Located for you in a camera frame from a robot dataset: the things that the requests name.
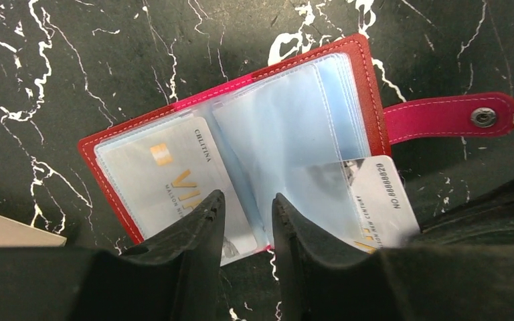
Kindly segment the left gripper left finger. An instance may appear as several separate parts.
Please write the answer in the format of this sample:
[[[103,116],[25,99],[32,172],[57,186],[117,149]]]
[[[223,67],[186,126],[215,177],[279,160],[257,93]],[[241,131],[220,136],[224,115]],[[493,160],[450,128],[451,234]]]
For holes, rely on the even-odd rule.
[[[0,320],[213,320],[224,194],[120,255],[0,247]]]

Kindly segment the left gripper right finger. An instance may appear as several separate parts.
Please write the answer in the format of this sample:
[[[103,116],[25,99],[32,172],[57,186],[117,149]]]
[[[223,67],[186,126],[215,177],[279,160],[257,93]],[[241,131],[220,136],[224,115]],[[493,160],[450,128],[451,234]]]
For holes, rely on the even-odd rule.
[[[415,245],[367,254],[277,194],[283,320],[514,320],[514,245]]]

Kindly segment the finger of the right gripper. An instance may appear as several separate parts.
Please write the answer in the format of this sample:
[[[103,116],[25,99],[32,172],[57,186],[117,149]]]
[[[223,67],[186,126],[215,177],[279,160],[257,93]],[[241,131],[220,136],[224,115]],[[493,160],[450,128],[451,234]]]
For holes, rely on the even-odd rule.
[[[514,179],[433,218],[410,243],[514,245]]]

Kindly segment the silver VIP card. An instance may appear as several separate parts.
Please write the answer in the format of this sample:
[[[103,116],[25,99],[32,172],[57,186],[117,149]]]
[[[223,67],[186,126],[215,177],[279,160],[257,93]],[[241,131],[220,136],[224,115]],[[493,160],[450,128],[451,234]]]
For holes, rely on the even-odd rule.
[[[419,234],[411,203],[392,158],[386,155],[308,167],[307,218],[367,253],[401,247]]]
[[[200,116],[155,122],[95,148],[121,203],[148,239],[191,213],[212,191],[224,193],[222,264],[257,250],[253,234],[209,126]]]

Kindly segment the red card holder wallet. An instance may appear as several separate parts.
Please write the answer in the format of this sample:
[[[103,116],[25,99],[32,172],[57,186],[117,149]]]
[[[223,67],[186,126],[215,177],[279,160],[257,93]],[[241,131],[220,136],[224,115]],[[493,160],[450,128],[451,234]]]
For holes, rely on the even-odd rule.
[[[206,120],[258,242],[245,258],[274,248],[277,194],[307,218],[315,195],[308,167],[391,157],[393,144],[417,138],[502,136],[514,129],[514,99],[487,92],[384,108],[369,44],[360,34],[236,78],[79,142],[82,158],[134,243],[147,239],[102,172],[95,148],[136,128],[186,116]]]

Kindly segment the orange book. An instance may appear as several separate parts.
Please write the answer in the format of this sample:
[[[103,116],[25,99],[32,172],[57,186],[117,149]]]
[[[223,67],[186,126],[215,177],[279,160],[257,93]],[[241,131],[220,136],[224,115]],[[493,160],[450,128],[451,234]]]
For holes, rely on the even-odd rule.
[[[0,247],[62,247],[67,239],[0,216]]]

